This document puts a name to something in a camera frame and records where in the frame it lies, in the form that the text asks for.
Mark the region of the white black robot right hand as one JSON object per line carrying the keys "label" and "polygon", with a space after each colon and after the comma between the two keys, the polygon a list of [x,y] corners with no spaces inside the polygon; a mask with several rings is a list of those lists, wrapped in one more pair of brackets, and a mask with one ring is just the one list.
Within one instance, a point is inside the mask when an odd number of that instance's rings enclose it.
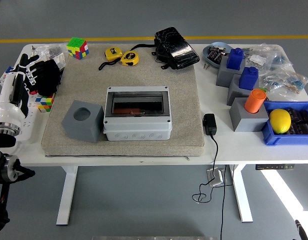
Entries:
{"label": "white black robot right hand", "polygon": [[296,228],[298,230],[298,234],[300,236],[301,240],[308,240],[308,236],[304,230],[304,228],[302,227],[301,223],[296,219],[295,220],[295,224],[296,224]]}

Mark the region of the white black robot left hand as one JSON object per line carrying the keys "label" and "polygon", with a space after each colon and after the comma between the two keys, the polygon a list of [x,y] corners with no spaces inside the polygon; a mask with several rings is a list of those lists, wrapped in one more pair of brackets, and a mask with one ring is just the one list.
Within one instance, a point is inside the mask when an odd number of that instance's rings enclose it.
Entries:
{"label": "white black robot left hand", "polygon": [[19,63],[5,76],[0,93],[0,123],[20,127],[27,117],[29,93],[25,81],[30,65],[39,59],[22,54]]}

